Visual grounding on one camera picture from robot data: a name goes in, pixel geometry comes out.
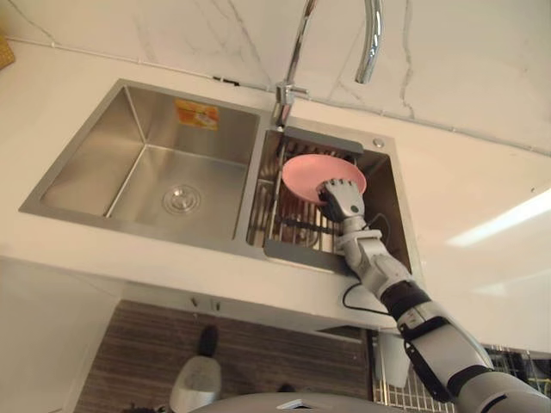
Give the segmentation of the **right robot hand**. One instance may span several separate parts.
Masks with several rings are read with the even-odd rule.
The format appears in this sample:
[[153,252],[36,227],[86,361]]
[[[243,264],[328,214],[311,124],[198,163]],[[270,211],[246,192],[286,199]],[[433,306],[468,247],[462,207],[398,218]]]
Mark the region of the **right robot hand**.
[[336,223],[346,219],[364,217],[365,206],[362,194],[355,182],[331,179],[319,187],[319,207],[322,214]]

